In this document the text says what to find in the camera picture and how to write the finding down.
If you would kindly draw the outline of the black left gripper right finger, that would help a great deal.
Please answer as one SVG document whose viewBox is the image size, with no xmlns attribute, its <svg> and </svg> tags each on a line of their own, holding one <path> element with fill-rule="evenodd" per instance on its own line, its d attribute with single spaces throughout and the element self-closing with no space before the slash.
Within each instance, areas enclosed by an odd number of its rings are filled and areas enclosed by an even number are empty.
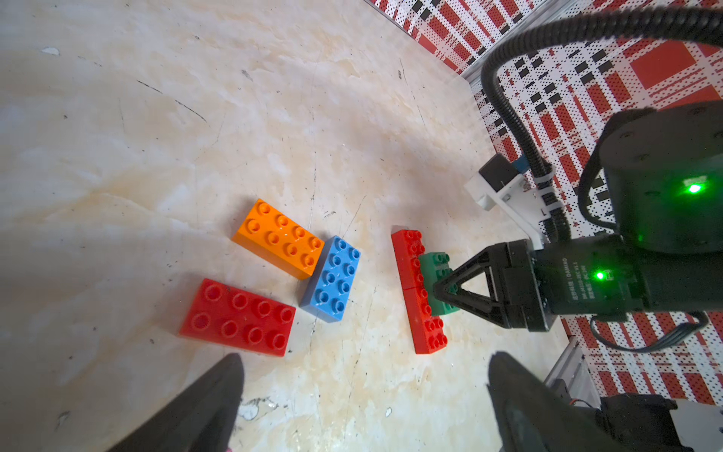
<svg viewBox="0 0 723 452">
<path fill-rule="evenodd" d="M 506 352 L 491 357 L 488 389 L 506 451 L 620 451 Z"/>
</svg>

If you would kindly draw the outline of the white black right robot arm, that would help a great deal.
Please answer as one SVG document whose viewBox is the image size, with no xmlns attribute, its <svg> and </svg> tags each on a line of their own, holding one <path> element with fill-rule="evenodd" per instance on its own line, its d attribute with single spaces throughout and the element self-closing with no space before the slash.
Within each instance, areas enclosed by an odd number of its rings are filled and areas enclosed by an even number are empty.
<svg viewBox="0 0 723 452">
<path fill-rule="evenodd" d="M 614 220 L 572 238 L 552 167 L 499 85 L 510 60 L 555 46 L 641 38 L 720 46 L 722 12 L 658 7 L 581 14 L 525 30 L 483 61 L 482 90 L 525 155 L 547 211 L 548 241 L 485 248 L 446 274 L 434 296 L 504 329 L 548 331 L 557 316 L 623 322 L 631 313 L 685 312 L 649 353 L 672 348 L 722 307 L 722 105 L 630 109 L 607 122 L 579 180 L 578 206 L 604 175 Z"/>
</svg>

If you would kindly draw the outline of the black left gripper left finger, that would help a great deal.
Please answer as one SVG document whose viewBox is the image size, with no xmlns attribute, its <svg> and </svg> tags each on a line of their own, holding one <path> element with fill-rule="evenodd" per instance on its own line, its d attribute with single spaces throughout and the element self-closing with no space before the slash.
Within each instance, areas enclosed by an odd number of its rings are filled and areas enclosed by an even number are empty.
<svg viewBox="0 0 723 452">
<path fill-rule="evenodd" d="M 113 451 L 225 451 L 242 399 L 245 373 L 232 353 L 199 377 Z"/>
</svg>

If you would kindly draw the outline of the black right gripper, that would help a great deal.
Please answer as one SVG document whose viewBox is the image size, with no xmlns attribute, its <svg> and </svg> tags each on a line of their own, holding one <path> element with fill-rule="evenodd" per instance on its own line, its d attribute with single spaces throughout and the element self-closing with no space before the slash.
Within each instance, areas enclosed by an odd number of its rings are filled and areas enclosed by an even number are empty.
<svg viewBox="0 0 723 452">
<path fill-rule="evenodd" d="M 499 276 L 501 282 L 494 282 Z M 633 249 L 597 235 L 532 250 L 525 241 L 491 245 L 435 282 L 447 304 L 500 328 L 542 333 L 559 316 L 623 321 L 644 310 Z M 487 296 L 498 295 L 501 301 Z"/>
</svg>

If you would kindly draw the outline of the red lego brick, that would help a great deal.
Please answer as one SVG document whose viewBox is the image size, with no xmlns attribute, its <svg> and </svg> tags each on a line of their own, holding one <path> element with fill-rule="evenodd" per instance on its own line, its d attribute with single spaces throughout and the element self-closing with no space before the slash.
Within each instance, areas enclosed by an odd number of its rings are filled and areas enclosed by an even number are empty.
<svg viewBox="0 0 723 452">
<path fill-rule="evenodd" d="M 424 286 L 419 256 L 426 252 L 419 231 L 403 229 L 392 235 L 395 260 L 403 290 Z"/>
<path fill-rule="evenodd" d="M 269 356 L 284 357 L 296 309 L 205 279 L 179 334 Z"/>
<path fill-rule="evenodd" d="M 433 354 L 445 348 L 448 338 L 444 334 L 444 322 L 432 315 L 427 290 L 413 287 L 405 289 L 403 295 L 415 353 Z"/>
</svg>

